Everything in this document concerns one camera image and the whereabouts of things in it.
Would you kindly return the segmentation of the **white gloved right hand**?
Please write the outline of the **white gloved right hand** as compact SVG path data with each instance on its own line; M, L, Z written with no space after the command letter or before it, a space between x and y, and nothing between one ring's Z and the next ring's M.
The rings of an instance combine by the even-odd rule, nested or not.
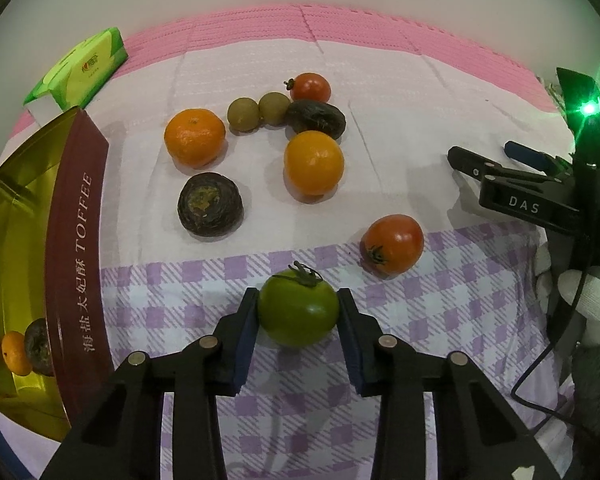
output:
M534 290L541 309L547 313L550 293L554 289L554 280L550 276L550 251L548 244L542 244L535 252L533 259ZM591 273L586 274L576 311L586 319L582 344L586 348L600 346L600 278Z

